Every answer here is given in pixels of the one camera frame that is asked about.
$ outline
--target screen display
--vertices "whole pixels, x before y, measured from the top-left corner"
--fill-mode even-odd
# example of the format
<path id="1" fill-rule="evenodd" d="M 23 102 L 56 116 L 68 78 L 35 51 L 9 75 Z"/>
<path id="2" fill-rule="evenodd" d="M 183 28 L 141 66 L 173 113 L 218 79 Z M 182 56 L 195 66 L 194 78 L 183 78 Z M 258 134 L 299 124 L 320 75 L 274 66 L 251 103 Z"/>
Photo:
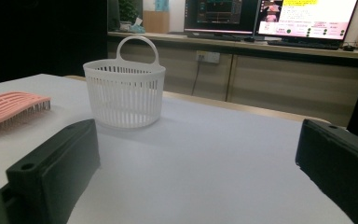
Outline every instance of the screen display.
<path id="1" fill-rule="evenodd" d="M 186 0 L 185 31 L 251 35 L 258 0 Z"/>
<path id="2" fill-rule="evenodd" d="M 260 0 L 256 33 L 343 40 L 357 0 Z"/>

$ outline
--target colorful screen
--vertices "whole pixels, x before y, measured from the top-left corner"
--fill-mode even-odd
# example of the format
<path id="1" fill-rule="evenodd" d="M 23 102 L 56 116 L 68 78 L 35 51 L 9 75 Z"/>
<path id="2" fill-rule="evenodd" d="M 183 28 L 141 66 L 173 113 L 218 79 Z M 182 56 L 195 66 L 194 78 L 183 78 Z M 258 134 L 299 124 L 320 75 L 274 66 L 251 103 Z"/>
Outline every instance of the colorful screen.
<path id="1" fill-rule="evenodd" d="M 356 0 L 261 0 L 258 35 L 343 40 Z"/>
<path id="2" fill-rule="evenodd" d="M 185 32 L 251 35 L 258 0 L 186 0 Z"/>

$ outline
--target dark wall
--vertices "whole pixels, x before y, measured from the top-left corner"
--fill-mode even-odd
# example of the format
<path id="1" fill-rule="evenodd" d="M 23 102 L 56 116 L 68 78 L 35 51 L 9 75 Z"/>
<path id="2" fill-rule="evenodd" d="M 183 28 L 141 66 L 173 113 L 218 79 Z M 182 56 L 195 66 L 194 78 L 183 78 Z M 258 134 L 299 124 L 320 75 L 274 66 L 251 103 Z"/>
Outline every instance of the dark wall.
<path id="1" fill-rule="evenodd" d="M 0 82 L 37 74 L 84 76 L 107 58 L 106 0 L 1 0 Z"/>

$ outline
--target table surface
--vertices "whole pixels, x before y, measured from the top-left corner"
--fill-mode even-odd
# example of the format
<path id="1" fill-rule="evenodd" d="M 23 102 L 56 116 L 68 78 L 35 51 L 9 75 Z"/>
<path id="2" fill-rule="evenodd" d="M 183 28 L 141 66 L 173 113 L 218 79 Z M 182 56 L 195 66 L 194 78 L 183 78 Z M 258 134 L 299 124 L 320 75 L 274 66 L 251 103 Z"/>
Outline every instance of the table surface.
<path id="1" fill-rule="evenodd" d="M 48 95 L 51 110 L 0 133 L 0 187 L 11 164 L 92 118 L 81 80 L 38 75 L 3 91 Z M 97 130 L 102 167 L 68 223 L 351 223 L 295 163 L 301 121 L 164 96 L 154 124 Z"/>
<path id="2" fill-rule="evenodd" d="M 198 38 L 189 38 L 185 35 L 165 35 L 165 34 L 154 34 L 154 33 L 145 33 L 145 34 L 133 34 L 133 33 L 118 33 L 118 32 L 108 32 L 109 36 L 119 36 L 127 37 L 130 35 L 143 35 L 150 40 L 160 40 L 174 43 L 192 43 L 192 44 L 206 44 L 212 46 L 222 46 L 222 47 L 232 47 L 238 49 L 258 49 L 265 51 L 275 51 L 280 53 L 295 53 L 295 54 L 305 54 L 305 55 L 315 55 L 315 56 L 329 56 L 329 57 L 338 57 L 338 58 L 351 58 L 358 59 L 358 50 L 355 51 L 345 51 L 342 49 L 339 50 L 330 50 L 330 49 L 303 49 L 303 48 L 291 48 L 283 46 L 271 46 L 268 45 L 266 41 L 256 41 L 254 43 L 249 42 L 234 42 L 234 41 L 223 41 L 223 40 L 212 40 L 212 39 L 198 39 Z"/>

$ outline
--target slotted basket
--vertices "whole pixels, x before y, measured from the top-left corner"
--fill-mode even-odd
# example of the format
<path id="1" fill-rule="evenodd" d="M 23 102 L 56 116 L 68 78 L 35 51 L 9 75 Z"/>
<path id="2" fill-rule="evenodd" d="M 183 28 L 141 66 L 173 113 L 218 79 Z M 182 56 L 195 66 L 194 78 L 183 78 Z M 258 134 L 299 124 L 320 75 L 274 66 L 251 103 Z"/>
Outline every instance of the slotted basket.
<path id="1" fill-rule="evenodd" d="M 123 60 L 121 47 L 130 39 L 146 42 L 154 51 L 153 63 Z M 117 128 L 139 128 L 155 122 L 161 114 L 165 67 L 159 65 L 156 46 L 144 36 L 124 38 L 115 59 L 83 65 L 94 118 Z"/>

